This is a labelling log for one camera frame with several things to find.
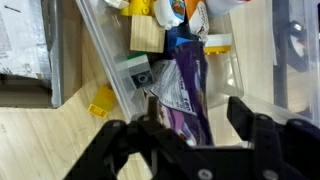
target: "white plastic piece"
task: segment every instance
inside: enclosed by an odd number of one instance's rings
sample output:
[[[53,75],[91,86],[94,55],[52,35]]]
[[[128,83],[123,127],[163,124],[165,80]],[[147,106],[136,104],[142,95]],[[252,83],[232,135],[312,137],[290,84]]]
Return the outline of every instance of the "white plastic piece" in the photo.
[[[231,46],[232,34],[212,34],[208,35],[208,41],[204,47]]]
[[[177,9],[173,9],[173,3],[179,6],[177,8],[182,9],[179,12]],[[154,13],[158,23],[166,30],[170,30],[172,27],[179,26],[184,21],[185,3],[179,0],[157,0],[154,2]]]
[[[231,9],[244,4],[246,0],[207,0],[207,12],[209,16],[221,16]]]
[[[117,9],[123,9],[129,6],[129,3],[123,0],[105,0],[109,6]]]

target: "purple snack bag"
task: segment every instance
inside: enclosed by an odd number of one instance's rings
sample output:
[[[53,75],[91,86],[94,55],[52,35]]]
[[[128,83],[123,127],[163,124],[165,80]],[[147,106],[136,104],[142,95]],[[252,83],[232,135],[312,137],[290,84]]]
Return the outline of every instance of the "purple snack bag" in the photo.
[[[196,119],[185,118],[191,132],[200,139],[198,145],[212,145],[213,139],[208,121],[206,102],[207,62],[202,42],[183,43],[170,54],[177,62],[185,88],[190,98],[190,107],[196,112]]]

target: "yellow lego brick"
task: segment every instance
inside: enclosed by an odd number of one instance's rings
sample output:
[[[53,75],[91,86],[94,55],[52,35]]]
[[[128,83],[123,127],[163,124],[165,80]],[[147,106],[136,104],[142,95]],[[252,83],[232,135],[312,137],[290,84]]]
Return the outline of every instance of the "yellow lego brick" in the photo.
[[[227,53],[228,51],[230,51],[231,46],[204,47],[203,50],[206,55],[209,55],[211,53],[220,54],[220,53]]]
[[[88,111],[100,118],[105,118],[116,100],[114,92],[107,86],[102,86],[91,102]]]
[[[154,0],[130,0],[129,6],[120,10],[120,15],[132,16],[136,14],[154,16],[153,3]]]

